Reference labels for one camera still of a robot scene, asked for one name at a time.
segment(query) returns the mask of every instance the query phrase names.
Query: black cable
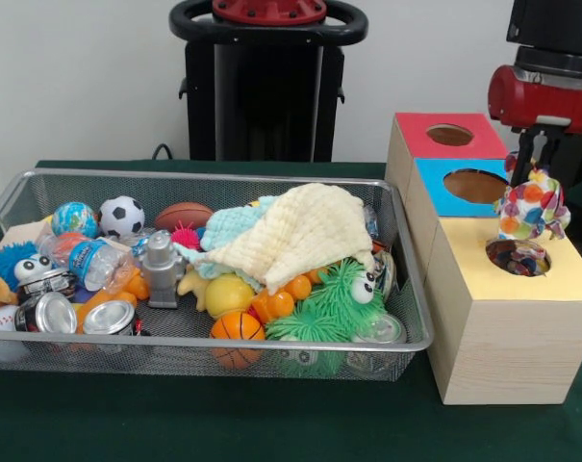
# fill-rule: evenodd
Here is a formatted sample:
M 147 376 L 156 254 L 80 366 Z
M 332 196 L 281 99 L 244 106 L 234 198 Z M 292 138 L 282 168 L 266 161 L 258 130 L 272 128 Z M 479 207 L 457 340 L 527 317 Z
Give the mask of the black cable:
M 163 149 L 166 151 L 166 156 L 168 156 L 168 159 L 171 161 L 173 160 L 173 154 L 171 154 L 171 148 L 168 147 L 165 143 L 161 143 L 158 145 L 158 147 L 156 149 L 154 149 L 154 154 L 152 154 L 152 161 L 155 161 L 156 159 L 158 159 L 158 154 Z

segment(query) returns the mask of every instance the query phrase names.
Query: red robot part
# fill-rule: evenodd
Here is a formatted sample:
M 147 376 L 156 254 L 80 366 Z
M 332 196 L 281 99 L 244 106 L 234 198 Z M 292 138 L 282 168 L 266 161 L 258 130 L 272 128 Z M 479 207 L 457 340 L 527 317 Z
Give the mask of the red robot part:
M 511 65 L 493 74 L 488 102 L 491 118 L 503 125 L 561 125 L 565 133 L 582 134 L 582 90 L 520 80 Z
M 327 15 L 324 0 L 214 0 L 214 14 L 255 26 L 298 26 Z

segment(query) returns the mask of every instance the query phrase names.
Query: wooden box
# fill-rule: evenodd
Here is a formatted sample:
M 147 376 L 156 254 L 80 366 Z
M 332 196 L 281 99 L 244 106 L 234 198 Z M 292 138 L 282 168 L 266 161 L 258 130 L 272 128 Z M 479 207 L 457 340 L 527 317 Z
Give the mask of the wooden box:
M 561 403 L 582 362 L 582 258 L 568 239 L 536 242 L 544 276 L 494 265 L 495 218 L 442 218 L 425 284 L 430 362 L 444 404 Z
M 424 277 L 445 404 L 560 403 L 582 361 L 582 259 L 570 241 L 537 240 L 551 261 L 544 276 L 510 274 L 487 256 L 495 197 L 472 196 L 482 187 L 473 175 L 497 182 L 506 154 L 482 115 L 400 114 L 393 123 L 387 179 L 400 189 Z M 451 172 L 469 184 L 449 185 Z
M 445 187 L 445 177 L 459 171 L 487 172 L 499 178 L 504 193 L 506 155 L 506 148 L 483 115 L 395 116 L 386 179 L 399 188 L 406 207 L 421 278 L 427 272 L 438 217 L 495 217 L 491 202 L 500 196 L 484 201 L 490 203 L 468 202 Z M 468 188 L 476 191 L 473 185 Z

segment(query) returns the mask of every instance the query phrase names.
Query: circular hole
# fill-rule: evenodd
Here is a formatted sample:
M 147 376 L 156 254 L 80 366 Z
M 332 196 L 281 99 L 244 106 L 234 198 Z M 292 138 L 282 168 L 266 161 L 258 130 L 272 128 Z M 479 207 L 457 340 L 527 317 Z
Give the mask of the circular hole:
M 451 171 L 443 182 L 451 194 L 473 204 L 493 204 L 504 196 L 508 185 L 504 178 L 475 168 Z
M 445 146 L 466 146 L 474 138 L 468 128 L 450 123 L 441 123 L 429 127 L 427 136 L 438 144 L 444 144 Z
M 515 276 L 541 276 L 551 268 L 547 251 L 532 241 L 498 239 L 485 246 L 490 261 Z

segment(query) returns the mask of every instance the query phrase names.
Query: metal mesh basket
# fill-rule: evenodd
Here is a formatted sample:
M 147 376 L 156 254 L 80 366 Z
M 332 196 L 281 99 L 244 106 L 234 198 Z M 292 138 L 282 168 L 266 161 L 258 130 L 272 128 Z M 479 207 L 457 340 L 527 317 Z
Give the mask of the metal mesh basket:
M 432 339 L 432 324 L 418 277 L 408 226 L 397 190 L 371 180 L 272 178 L 101 170 L 35 169 L 16 177 L 0 198 L 0 238 L 11 226 L 43 219 L 67 201 L 82 201 L 96 210 L 108 198 L 130 195 L 138 200 L 151 225 L 170 204 L 193 201 L 214 210 L 249 203 L 262 195 L 278 195 L 295 186 L 319 181 L 335 184 L 370 204 L 376 211 L 380 241 L 392 247 L 398 293 L 387 310 L 404 324 L 404 345 L 317 344 L 209 339 L 213 320 L 198 313 L 192 295 L 178 310 L 138 307 L 151 337 L 58 335 L 0 332 L 0 348 L 11 361 L 0 370 L 55 372 L 120 372 L 177 375 L 232 375 L 379 379 L 395 381 L 416 351 Z M 259 359 L 248 368 L 228 369 L 215 358 L 224 353 Z M 297 368 L 296 358 L 310 358 Z

